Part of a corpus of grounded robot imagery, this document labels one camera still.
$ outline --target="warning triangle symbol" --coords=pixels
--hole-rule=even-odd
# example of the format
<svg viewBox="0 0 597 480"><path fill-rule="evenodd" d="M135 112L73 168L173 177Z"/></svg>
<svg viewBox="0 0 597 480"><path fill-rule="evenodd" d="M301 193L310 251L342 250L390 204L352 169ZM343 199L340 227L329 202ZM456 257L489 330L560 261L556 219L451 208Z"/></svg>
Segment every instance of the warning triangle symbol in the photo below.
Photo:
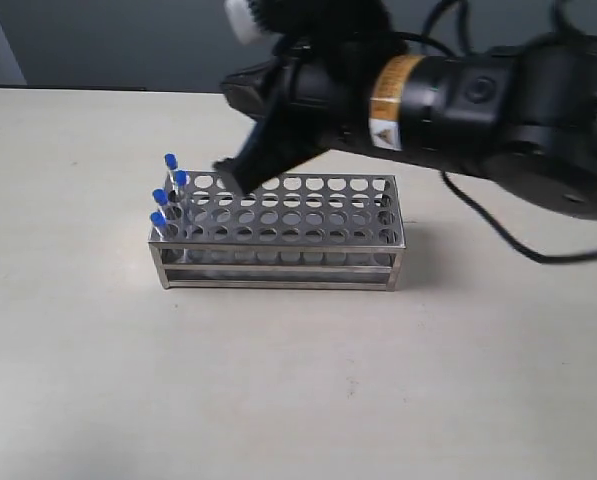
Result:
<svg viewBox="0 0 597 480"><path fill-rule="evenodd" d="M382 132L378 132L376 136L383 142L391 145L392 147L394 146L393 132L391 130L385 129Z"/></svg>

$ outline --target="robotic arm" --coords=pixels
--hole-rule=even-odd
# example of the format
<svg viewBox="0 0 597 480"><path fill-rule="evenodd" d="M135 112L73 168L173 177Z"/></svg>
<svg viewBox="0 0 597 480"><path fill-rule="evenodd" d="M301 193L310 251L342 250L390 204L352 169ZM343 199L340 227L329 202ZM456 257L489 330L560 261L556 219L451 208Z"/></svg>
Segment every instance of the robotic arm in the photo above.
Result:
<svg viewBox="0 0 597 480"><path fill-rule="evenodd" d="M566 1L554 5L554 33L475 54L467 0L441 1L422 35L394 32L380 0L227 0L242 41L281 39L269 62L221 84L257 124L215 169L247 194L341 150L439 170L450 188L446 172L488 179L597 220L597 37L565 20ZM456 4L462 57L428 35ZM413 54L412 42L444 55Z"/></svg>

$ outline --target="blue cap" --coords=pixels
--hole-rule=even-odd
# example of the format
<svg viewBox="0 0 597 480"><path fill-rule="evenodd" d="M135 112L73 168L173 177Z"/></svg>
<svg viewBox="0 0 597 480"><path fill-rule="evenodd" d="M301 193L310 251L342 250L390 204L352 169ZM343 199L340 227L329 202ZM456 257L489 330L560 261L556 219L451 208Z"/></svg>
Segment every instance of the blue cap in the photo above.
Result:
<svg viewBox="0 0 597 480"><path fill-rule="evenodd" d="M179 187L184 187L185 185L187 185L187 172L178 170L176 172L174 180L176 181L176 185L178 185Z"/></svg>
<svg viewBox="0 0 597 480"><path fill-rule="evenodd" d="M166 227L167 226L167 219L164 215L160 212L154 212L151 214L151 223L154 224L154 227Z"/></svg>
<svg viewBox="0 0 597 480"><path fill-rule="evenodd" d="M152 195L153 195L156 203L158 205L160 205L161 207L164 207L165 205L167 205L169 203L169 199L167 198L167 192L165 192L162 188L159 188L158 190L154 190Z"/></svg>
<svg viewBox="0 0 597 480"><path fill-rule="evenodd" d="M178 160L176 160L176 156L173 153L165 155L165 165L167 165L169 170L178 169Z"/></svg>

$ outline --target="yellow label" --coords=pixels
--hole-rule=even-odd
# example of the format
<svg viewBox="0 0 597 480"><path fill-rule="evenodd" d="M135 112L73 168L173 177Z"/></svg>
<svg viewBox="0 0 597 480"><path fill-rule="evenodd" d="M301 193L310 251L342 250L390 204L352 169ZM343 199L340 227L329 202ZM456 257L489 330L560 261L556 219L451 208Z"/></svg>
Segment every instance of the yellow label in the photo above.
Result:
<svg viewBox="0 0 597 480"><path fill-rule="evenodd" d="M425 57L419 55L402 55L392 58L387 63L374 87L371 98L371 118L398 121L405 84L411 72L423 58Z"/></svg>

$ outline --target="white table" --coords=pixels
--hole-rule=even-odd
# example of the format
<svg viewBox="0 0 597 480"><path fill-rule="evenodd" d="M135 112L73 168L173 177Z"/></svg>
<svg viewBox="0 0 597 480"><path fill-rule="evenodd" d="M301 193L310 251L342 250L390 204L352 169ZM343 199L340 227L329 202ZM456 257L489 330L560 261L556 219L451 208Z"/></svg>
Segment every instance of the white table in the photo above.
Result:
<svg viewBox="0 0 597 480"><path fill-rule="evenodd" d="M0 90L0 480L597 478L597 265L533 265L437 174L394 173L397 293L161 289L162 155L207 170L217 96ZM530 244L597 224L458 179Z"/></svg>

